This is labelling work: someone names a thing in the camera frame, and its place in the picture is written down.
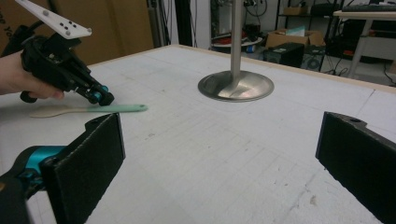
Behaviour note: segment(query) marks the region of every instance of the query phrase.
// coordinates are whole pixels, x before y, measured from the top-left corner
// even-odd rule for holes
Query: cardboard box
[[[283,8],[283,15],[297,16],[308,14],[308,7],[285,7]]]
[[[284,43],[300,43],[314,46],[326,46],[320,31],[305,31],[305,36],[285,35],[286,29],[279,29],[268,33],[265,48],[273,48]]]
[[[32,0],[47,7],[47,0]],[[82,37],[74,48],[77,56],[87,65],[153,49],[149,11],[146,0],[52,0],[58,14],[82,26],[92,28],[92,35]],[[14,0],[0,1],[2,50],[20,24],[31,25],[38,19]],[[47,25],[40,26],[37,34],[54,34]]]
[[[44,8],[48,8],[47,0],[33,0]],[[20,25],[30,26],[36,21],[37,17],[28,12],[24,7],[15,2],[15,0],[1,0],[0,1],[0,52],[8,44],[8,40],[18,29]],[[47,25],[41,25],[35,30],[37,35],[51,35],[53,31]]]
[[[153,49],[146,0],[53,0],[59,14],[92,28],[75,48],[86,64]]]

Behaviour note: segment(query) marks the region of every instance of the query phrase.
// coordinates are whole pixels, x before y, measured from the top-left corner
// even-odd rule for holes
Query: metal stand
[[[261,99],[274,90],[274,83],[268,77],[240,70],[242,8],[242,0],[233,1],[231,71],[209,75],[198,83],[199,91],[209,98],[245,102]]]
[[[363,31],[361,32],[358,46],[356,47],[355,53],[353,54],[352,64],[349,66],[347,77],[353,78],[353,76],[355,75],[356,67],[358,67],[359,62],[361,61],[361,54],[363,53],[363,49],[367,41],[367,36],[369,35],[372,25],[373,20],[367,20],[366,23],[364,23]]]

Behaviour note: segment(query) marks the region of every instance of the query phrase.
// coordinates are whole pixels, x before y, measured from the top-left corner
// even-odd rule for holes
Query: hand
[[[29,91],[32,98],[64,98],[64,92],[23,70],[21,51],[0,58],[0,95]]]

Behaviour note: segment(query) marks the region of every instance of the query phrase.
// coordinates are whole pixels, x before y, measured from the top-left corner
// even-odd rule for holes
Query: finger
[[[29,92],[29,96],[31,98],[38,98],[38,99],[47,99],[47,98],[49,98],[48,96],[43,96],[40,93],[32,92],[32,91]],[[53,93],[51,95],[50,98],[54,98],[54,99],[57,99],[57,100],[62,100],[64,98],[64,92],[63,91],[56,91],[55,93]]]
[[[24,81],[23,89],[29,91],[29,96],[31,97],[39,99],[47,99],[50,97],[62,99],[64,97],[62,91],[30,74],[26,74],[24,78],[26,80]]]

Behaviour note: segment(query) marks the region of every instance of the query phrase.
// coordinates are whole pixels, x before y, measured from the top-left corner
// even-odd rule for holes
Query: table surface
[[[126,159],[87,223],[379,223],[315,158],[324,111],[362,119],[396,142],[396,90],[242,59],[275,83],[266,98],[226,103],[203,96],[205,76],[230,55],[170,46],[90,66],[120,114]],[[100,113],[32,119],[40,105],[0,98],[0,174],[30,146],[66,146]],[[46,192],[28,201],[35,223],[55,223]]]
[[[381,21],[396,21],[396,12],[343,12],[342,10],[335,11],[334,16],[356,19],[356,20],[381,20]]]

